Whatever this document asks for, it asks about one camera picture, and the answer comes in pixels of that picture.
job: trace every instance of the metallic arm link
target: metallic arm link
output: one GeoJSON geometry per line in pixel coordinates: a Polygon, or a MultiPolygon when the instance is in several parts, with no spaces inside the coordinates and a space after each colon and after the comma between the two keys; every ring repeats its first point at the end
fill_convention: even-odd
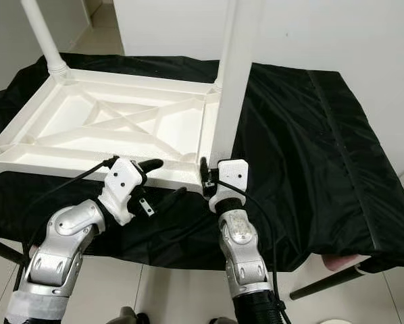
{"type": "Polygon", "coordinates": [[[95,235],[105,230],[97,204],[86,200],[56,212],[45,241],[35,252],[20,290],[38,295],[69,297],[82,266],[82,254],[95,235]]]}
{"type": "Polygon", "coordinates": [[[219,219],[220,247],[233,298],[272,290],[265,263],[257,250],[257,232],[242,209],[226,211],[219,219]]]}

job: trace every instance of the tiled floor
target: tiled floor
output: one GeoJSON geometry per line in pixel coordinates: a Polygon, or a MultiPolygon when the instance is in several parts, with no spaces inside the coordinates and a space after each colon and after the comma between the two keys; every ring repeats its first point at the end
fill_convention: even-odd
{"type": "Polygon", "coordinates": [[[79,54],[123,55],[120,31],[113,5],[103,4],[91,17],[92,29],[88,29],[71,50],[79,54]]]}
{"type": "MultiPolygon", "coordinates": [[[[112,5],[101,6],[75,53],[123,54],[112,5]]],[[[15,248],[18,243],[10,242],[15,248]]],[[[318,256],[294,273],[280,273],[278,283],[293,323],[316,324],[338,318],[354,324],[404,324],[404,269],[367,275],[298,301],[288,293],[329,275],[318,256]]],[[[0,323],[16,277],[15,266],[0,258],[0,323]]],[[[63,323],[104,324],[121,306],[148,313],[152,324],[206,324],[213,317],[234,316],[223,271],[185,271],[142,266],[111,258],[84,260],[63,323]]]]}

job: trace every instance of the black table leg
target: black table leg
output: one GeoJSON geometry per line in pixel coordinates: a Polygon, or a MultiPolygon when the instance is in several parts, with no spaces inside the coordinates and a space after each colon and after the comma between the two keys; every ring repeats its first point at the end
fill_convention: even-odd
{"type": "Polygon", "coordinates": [[[2,243],[0,243],[0,257],[13,261],[19,265],[21,265],[24,261],[24,256],[22,253],[19,253],[18,251],[2,243]]]}
{"type": "Polygon", "coordinates": [[[345,270],[339,271],[330,277],[321,279],[317,282],[313,282],[308,286],[295,290],[291,292],[289,296],[292,300],[296,300],[308,295],[315,294],[322,290],[343,284],[344,282],[353,280],[355,278],[361,277],[366,273],[378,273],[393,268],[393,265],[389,265],[384,261],[377,258],[369,258],[357,265],[349,267],[345,270]]]}
{"type": "Polygon", "coordinates": [[[315,294],[316,292],[320,292],[321,290],[325,290],[337,285],[340,285],[346,281],[361,277],[362,273],[358,272],[357,269],[354,267],[349,267],[345,270],[342,270],[330,277],[321,279],[317,282],[313,282],[308,286],[295,290],[291,292],[289,296],[292,300],[296,300],[302,297],[306,297],[308,295],[315,294]]]}

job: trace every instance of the wall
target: wall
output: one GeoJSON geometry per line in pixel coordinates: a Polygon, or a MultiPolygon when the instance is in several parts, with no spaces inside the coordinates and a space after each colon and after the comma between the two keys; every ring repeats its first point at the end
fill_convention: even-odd
{"type": "MultiPolygon", "coordinates": [[[[404,0],[267,0],[255,61],[340,71],[404,170],[404,0]]],[[[226,1],[115,0],[126,55],[218,59],[226,1]]]]}
{"type": "Polygon", "coordinates": [[[102,0],[84,0],[88,13],[91,16],[103,3],[102,0]]]}
{"type": "MultiPolygon", "coordinates": [[[[89,27],[82,0],[39,0],[39,5],[60,51],[68,51],[89,27]]],[[[0,90],[41,55],[20,2],[0,0],[0,90]]]]}

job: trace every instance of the black cloth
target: black cloth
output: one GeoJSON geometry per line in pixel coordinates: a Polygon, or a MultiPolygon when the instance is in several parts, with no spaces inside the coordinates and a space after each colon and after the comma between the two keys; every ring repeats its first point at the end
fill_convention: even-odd
{"type": "MultiPolygon", "coordinates": [[[[213,82],[217,61],[186,57],[63,54],[71,68],[213,82]]],[[[21,70],[0,100],[0,132],[48,77],[44,58],[21,70]]],[[[370,254],[404,265],[404,191],[360,104],[337,72],[253,64],[233,157],[249,162],[248,193],[275,223],[277,267],[293,271],[308,256],[370,254]]],[[[18,215],[66,179],[0,174],[0,237],[21,240],[61,207],[95,197],[84,180],[38,204],[25,228],[18,215]]],[[[154,202],[169,190],[149,188],[154,202]]],[[[251,201],[260,251],[272,264],[269,227],[251,201]]],[[[216,216],[186,193],[153,219],[136,217],[97,237],[90,252],[162,267],[224,269],[216,216]]]]}

